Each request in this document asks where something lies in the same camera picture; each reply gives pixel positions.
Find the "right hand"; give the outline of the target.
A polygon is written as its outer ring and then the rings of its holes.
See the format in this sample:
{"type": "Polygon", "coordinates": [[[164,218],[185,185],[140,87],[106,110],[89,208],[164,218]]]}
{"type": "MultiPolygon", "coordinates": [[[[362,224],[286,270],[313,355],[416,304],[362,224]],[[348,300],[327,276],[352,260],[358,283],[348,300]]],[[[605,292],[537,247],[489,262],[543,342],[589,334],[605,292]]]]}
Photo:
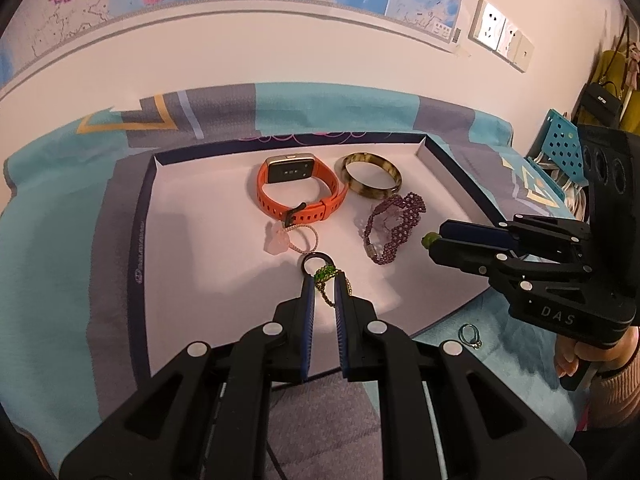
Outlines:
{"type": "Polygon", "coordinates": [[[620,338],[620,341],[608,350],[578,342],[564,336],[557,336],[554,347],[554,368],[559,378],[573,376],[577,370],[579,360],[599,363],[600,372],[620,370],[625,367],[634,356],[638,348],[639,329],[630,326],[620,338]]]}

